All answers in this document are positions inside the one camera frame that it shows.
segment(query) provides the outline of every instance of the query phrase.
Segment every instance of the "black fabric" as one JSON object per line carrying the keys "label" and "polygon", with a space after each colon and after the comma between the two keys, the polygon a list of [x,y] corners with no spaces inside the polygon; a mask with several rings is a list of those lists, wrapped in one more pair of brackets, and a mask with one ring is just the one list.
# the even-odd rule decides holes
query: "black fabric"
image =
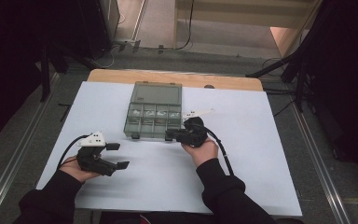
{"label": "black fabric", "polygon": [[205,187],[202,200],[214,215],[178,212],[128,215],[103,212],[100,224],[136,221],[140,215],[146,217],[152,224],[276,223],[269,214],[244,194],[245,184],[241,180],[224,173],[218,159],[211,159],[200,165],[197,174]]}
{"label": "black fabric", "polygon": [[31,190],[21,199],[21,216],[14,223],[73,223],[75,196],[81,186],[67,173],[57,171],[43,189]]}
{"label": "black fabric", "polygon": [[234,175],[224,175],[218,159],[197,169],[205,190],[202,200],[218,218],[218,223],[276,223],[245,193],[245,184]]}
{"label": "black fabric", "polygon": [[321,12],[331,12],[304,54],[310,88],[324,106],[315,106],[316,114],[336,155],[358,162],[358,1],[325,1],[323,6]]}
{"label": "black fabric", "polygon": [[[101,224],[139,223],[141,215],[152,224],[214,224],[262,223],[275,221],[260,206],[244,194],[245,185],[236,176],[226,176],[218,159],[203,163],[197,173],[205,190],[202,199],[214,215],[180,212],[144,214],[103,213]],[[31,190],[20,201],[21,215],[16,224],[72,223],[75,196],[82,183],[65,172],[57,171],[42,190]]]}
{"label": "black fabric", "polygon": [[0,132],[40,84],[38,40],[28,1],[0,1]]}

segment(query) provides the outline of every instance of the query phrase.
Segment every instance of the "metal rail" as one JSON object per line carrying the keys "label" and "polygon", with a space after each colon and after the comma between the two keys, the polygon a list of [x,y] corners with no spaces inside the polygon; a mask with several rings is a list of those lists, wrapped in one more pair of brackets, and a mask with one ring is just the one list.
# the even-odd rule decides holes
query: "metal rail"
{"label": "metal rail", "polygon": [[141,5],[141,11],[139,11],[139,14],[138,14],[138,19],[136,20],[136,23],[135,23],[135,29],[133,30],[133,34],[132,34],[133,41],[136,40],[136,37],[138,36],[139,28],[141,28],[141,22],[142,22],[142,18],[144,17],[144,14],[145,14],[146,5],[147,5],[147,0],[144,0]]}
{"label": "metal rail", "polygon": [[331,179],[330,174],[326,166],[324,165],[324,160],[319,152],[319,149],[313,139],[313,136],[310,132],[310,128],[304,118],[304,115],[300,113],[295,105],[293,105],[293,110],[295,113],[295,118],[297,124],[300,128],[301,133],[303,134],[305,143],[307,145],[310,158],[315,167],[316,173],[321,180],[322,187],[324,188],[324,193],[326,194],[327,201],[330,204],[333,215],[336,218],[337,224],[351,224],[349,216],[345,210],[344,204],[338,194],[338,191]]}
{"label": "metal rail", "polygon": [[30,144],[32,143],[34,132],[38,127],[39,121],[45,113],[45,110],[48,106],[48,102],[50,101],[54,90],[56,89],[55,86],[58,85],[60,80],[60,76],[57,73],[54,74],[53,78],[50,81],[50,95],[46,98],[46,101],[44,103],[40,103],[39,107],[34,113],[30,124],[24,132],[22,139],[20,140],[9,163],[7,164],[5,171],[0,177],[0,206],[7,195],[7,192],[11,186],[11,183],[14,180],[14,177],[16,176],[16,173],[20,169],[21,163],[27,154]]}

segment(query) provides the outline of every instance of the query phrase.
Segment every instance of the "person's left hand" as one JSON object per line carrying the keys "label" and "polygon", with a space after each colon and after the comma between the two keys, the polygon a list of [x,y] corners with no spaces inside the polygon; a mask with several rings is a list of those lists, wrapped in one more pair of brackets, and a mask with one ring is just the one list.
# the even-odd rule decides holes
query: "person's left hand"
{"label": "person's left hand", "polygon": [[60,167],[60,170],[66,172],[68,175],[73,176],[76,180],[81,183],[85,182],[88,179],[100,176],[100,174],[93,173],[90,171],[81,170],[79,164],[77,163],[76,156],[69,157]]}

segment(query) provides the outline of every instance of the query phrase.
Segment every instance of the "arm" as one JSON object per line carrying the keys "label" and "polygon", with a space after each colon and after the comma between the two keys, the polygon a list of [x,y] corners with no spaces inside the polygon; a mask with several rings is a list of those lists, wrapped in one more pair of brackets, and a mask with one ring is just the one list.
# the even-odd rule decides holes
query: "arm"
{"label": "arm", "polygon": [[20,200],[20,216],[14,223],[73,223],[75,196],[83,182],[98,176],[80,169],[74,158],[68,158],[60,170],[41,189],[33,189]]}
{"label": "arm", "polygon": [[245,192],[245,184],[234,175],[225,175],[217,159],[217,145],[211,139],[198,148],[184,146],[197,166],[204,185],[202,200],[220,223],[275,223],[272,217]]}

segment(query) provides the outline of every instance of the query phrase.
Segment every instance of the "wooden board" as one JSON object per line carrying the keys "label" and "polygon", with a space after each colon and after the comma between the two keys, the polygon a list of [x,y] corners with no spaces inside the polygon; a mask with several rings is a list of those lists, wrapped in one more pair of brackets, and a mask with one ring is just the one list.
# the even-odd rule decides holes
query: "wooden board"
{"label": "wooden board", "polygon": [[185,87],[204,88],[212,85],[216,89],[262,91],[263,87],[257,78],[221,77],[212,74],[189,74],[140,70],[107,70],[95,69],[89,74],[91,82],[135,83],[137,81],[180,83]]}

